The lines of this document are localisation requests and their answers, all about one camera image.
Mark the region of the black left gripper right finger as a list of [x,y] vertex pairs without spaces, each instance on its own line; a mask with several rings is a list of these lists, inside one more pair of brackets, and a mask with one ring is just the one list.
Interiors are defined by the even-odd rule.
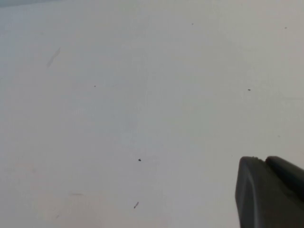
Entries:
[[277,156],[266,159],[270,169],[266,187],[264,227],[304,226],[304,170]]

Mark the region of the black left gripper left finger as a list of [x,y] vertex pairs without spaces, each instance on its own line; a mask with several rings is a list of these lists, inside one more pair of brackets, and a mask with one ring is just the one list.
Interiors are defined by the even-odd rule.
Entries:
[[264,209],[269,176],[266,160],[256,157],[240,159],[235,199],[242,228],[265,228]]

